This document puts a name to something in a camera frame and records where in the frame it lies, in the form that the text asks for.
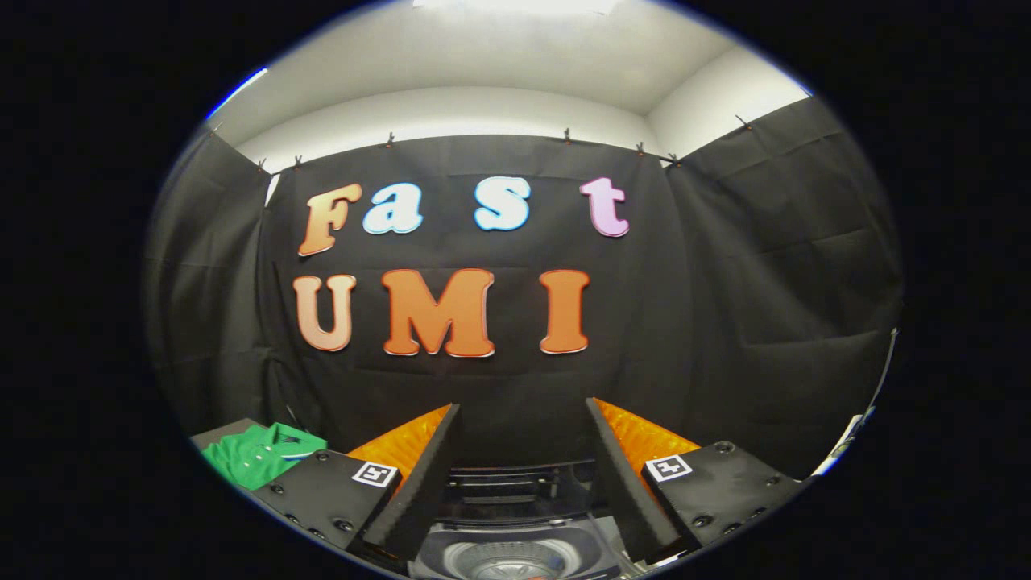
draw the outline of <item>washing machine drum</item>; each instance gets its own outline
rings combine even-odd
[[[559,540],[459,542],[446,548],[443,561],[463,580],[556,580],[579,568],[575,548]]]

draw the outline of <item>black fabric backdrop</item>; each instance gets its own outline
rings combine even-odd
[[[527,136],[370,146],[270,176],[202,134],[159,199],[144,293],[162,386],[197,433],[251,417],[298,424],[347,450],[448,402],[463,406],[462,466],[590,455],[583,400],[598,397],[693,441],[735,441],[807,476],[872,396],[898,316],[901,272],[887,201],[856,144],[814,99],[751,123],[683,160]],[[521,176],[530,216],[473,221],[476,183]],[[620,238],[598,233],[578,186],[626,192]],[[422,225],[372,235],[379,187],[423,191]],[[330,249],[301,258],[308,198],[358,182]],[[496,352],[459,360],[384,352],[380,275],[412,268],[439,299],[457,269],[485,268]],[[547,355],[544,271],[586,271],[586,351]],[[298,275],[357,277],[342,351],[297,328]],[[318,295],[332,327],[330,295]]]

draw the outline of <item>foam padding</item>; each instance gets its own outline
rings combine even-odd
[[[347,456],[397,468],[401,472],[401,485],[397,488],[400,491],[450,408],[450,405],[445,405],[417,417],[359,446],[348,452]]]
[[[648,482],[641,476],[644,463],[670,455],[690,453],[701,446],[684,439],[669,430],[656,425],[633,413],[595,398],[595,403],[604,415],[605,421],[620,442],[623,454],[630,462],[630,468],[637,474],[641,485],[651,490]]]
[[[668,553],[678,544],[680,535],[631,467],[597,400],[588,399],[586,403],[598,436],[598,478],[627,555],[638,561]]]
[[[440,510],[461,437],[460,406],[446,409],[404,484],[365,533],[365,543],[385,555],[413,560]]]

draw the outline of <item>green polo shirt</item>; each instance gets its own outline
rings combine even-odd
[[[226,436],[201,451],[208,463],[232,483],[252,491],[279,477],[298,462],[326,449],[326,441],[282,423],[269,429],[252,425]]]

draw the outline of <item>pink letter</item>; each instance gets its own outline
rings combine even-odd
[[[580,193],[591,196],[591,220],[602,235],[620,237],[630,231],[626,219],[616,216],[616,202],[626,199],[623,190],[612,186],[608,177],[598,177],[580,185]]]

